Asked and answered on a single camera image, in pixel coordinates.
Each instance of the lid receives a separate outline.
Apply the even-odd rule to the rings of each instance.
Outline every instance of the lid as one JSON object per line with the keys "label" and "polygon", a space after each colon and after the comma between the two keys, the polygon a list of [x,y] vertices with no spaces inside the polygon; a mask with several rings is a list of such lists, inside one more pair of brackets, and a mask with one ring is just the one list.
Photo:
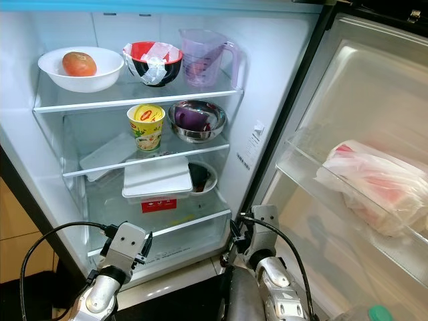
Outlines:
{"label": "lid", "polygon": [[135,110],[134,120],[137,122],[156,122],[165,115],[162,107],[153,104],[141,104]]}
{"label": "lid", "polygon": [[192,189],[186,157],[160,159],[125,167],[123,197],[169,195],[186,193]]}
{"label": "lid", "polygon": [[372,306],[368,309],[370,321],[393,321],[393,316],[384,306]]}

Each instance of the red label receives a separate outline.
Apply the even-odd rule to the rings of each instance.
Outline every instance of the red label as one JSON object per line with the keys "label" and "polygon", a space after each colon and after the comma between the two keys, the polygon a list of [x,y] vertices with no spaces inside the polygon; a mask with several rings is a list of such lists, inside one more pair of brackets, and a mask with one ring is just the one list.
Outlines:
{"label": "red label", "polygon": [[165,209],[176,209],[176,208],[177,208],[176,199],[166,199],[164,201],[141,203],[141,210],[143,213],[164,211]]}
{"label": "red label", "polygon": [[147,110],[143,115],[141,115],[140,120],[144,121],[144,120],[148,119],[151,114],[152,114],[152,111],[151,110]]}

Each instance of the bag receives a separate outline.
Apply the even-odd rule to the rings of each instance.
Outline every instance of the bag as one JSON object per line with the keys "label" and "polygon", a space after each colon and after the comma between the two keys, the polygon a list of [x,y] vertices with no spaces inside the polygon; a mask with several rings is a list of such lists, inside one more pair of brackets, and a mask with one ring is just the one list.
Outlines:
{"label": "bag", "polygon": [[315,179],[342,192],[346,206],[379,233],[400,236],[405,225],[426,228],[428,176],[420,168],[355,140],[333,148],[323,167],[342,180],[325,169]]}

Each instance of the white tray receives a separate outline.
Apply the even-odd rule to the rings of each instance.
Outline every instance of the white tray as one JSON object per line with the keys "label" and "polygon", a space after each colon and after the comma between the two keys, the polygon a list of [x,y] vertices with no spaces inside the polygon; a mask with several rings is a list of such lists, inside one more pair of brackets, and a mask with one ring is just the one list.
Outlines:
{"label": "white tray", "polygon": [[125,167],[122,196],[132,203],[188,197],[192,189],[186,157]]}
{"label": "white tray", "polygon": [[[123,132],[116,138],[112,139],[107,144],[102,145],[87,157],[83,158],[79,164],[85,169],[93,169],[96,167],[113,165],[121,163],[123,160],[130,157],[136,151],[135,138],[130,134]],[[86,174],[88,181],[93,182],[104,176],[110,170],[96,171]]]}

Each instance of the cup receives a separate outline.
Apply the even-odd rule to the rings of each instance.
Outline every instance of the cup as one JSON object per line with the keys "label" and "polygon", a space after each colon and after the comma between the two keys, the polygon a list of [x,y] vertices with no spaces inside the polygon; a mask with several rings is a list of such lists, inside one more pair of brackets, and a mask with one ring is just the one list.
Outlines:
{"label": "cup", "polygon": [[220,70],[224,50],[232,53],[232,87],[237,86],[239,48],[224,35],[203,29],[180,29],[183,65],[187,82],[196,87],[213,86]]}
{"label": "cup", "polygon": [[161,144],[165,111],[153,104],[131,107],[126,113],[134,132],[136,146],[145,152],[155,150]]}
{"label": "cup", "polygon": [[208,115],[206,114],[183,107],[175,107],[175,124],[181,128],[202,132],[207,124],[207,119]]}

